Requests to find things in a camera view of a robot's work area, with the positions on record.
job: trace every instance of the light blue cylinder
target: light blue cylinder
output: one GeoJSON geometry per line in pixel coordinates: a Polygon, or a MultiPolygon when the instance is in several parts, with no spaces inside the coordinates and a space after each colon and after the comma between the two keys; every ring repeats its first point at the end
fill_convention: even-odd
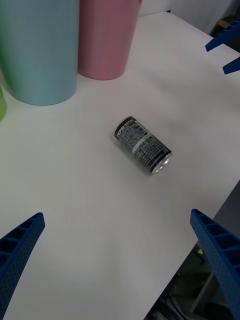
{"type": "Polygon", "coordinates": [[[9,92],[31,105],[77,87],[79,0],[0,0],[0,64],[9,92]]]}

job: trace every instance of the black can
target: black can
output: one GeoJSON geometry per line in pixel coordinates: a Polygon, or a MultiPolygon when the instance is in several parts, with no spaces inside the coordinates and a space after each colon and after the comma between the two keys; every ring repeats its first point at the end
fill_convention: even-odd
{"type": "Polygon", "coordinates": [[[122,120],[114,136],[151,174],[162,169],[173,156],[172,151],[133,116],[122,120]]]}

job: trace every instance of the white tabletop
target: white tabletop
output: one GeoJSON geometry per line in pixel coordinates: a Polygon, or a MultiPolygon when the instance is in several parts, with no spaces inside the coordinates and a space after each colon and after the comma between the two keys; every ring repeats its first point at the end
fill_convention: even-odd
{"type": "Polygon", "coordinates": [[[238,53],[169,13],[138,20],[125,74],[78,76],[39,107],[6,91],[0,123],[0,235],[36,212],[46,228],[5,320],[142,320],[240,178],[238,53]],[[149,176],[114,139],[134,116],[173,151],[149,176]]]}

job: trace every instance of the pink cylinder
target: pink cylinder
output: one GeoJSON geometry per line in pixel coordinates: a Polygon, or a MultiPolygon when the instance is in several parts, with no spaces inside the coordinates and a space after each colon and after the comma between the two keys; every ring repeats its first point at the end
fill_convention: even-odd
{"type": "Polygon", "coordinates": [[[142,0],[80,0],[78,72],[96,80],[126,68],[142,0]]]}

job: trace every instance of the cylindrical container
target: cylindrical container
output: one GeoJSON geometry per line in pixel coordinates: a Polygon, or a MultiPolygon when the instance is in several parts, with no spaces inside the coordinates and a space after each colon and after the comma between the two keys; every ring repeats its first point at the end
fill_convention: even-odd
{"type": "Polygon", "coordinates": [[[0,121],[5,116],[6,109],[7,109],[6,102],[4,100],[4,95],[3,95],[2,89],[0,87],[0,121]]]}
{"type": "Polygon", "coordinates": [[[110,80],[126,68],[142,0],[80,0],[78,72],[110,80]]]}
{"type": "Polygon", "coordinates": [[[151,174],[162,169],[172,157],[172,151],[132,116],[122,120],[114,136],[151,174]]]}
{"type": "Polygon", "coordinates": [[[1,0],[0,62],[9,92],[32,105],[77,87],[79,0],[1,0]]]}

